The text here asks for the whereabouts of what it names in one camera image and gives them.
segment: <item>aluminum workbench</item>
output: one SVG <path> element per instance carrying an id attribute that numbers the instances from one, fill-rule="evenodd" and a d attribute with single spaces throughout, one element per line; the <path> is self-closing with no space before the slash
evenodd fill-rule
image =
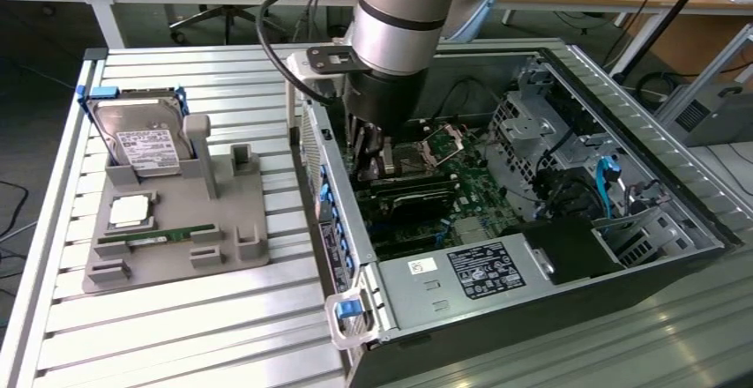
<path id="1" fill-rule="evenodd" d="M 279 55 L 291 51 L 284 46 Z M 272 263 L 84 294 L 105 151 L 73 100 L 0 352 L 0 386 L 342 386 L 286 137 L 283 78 L 264 53 L 235 46 L 111 50 L 104 60 L 85 60 L 79 85 L 184 86 L 190 110 L 212 119 L 212 153 L 251 142 Z M 744 166 L 753 175 L 753 164 L 736 170 Z M 753 254 L 744 249 L 634 308 L 391 386 L 712 386 L 738 381 L 752 363 Z"/>

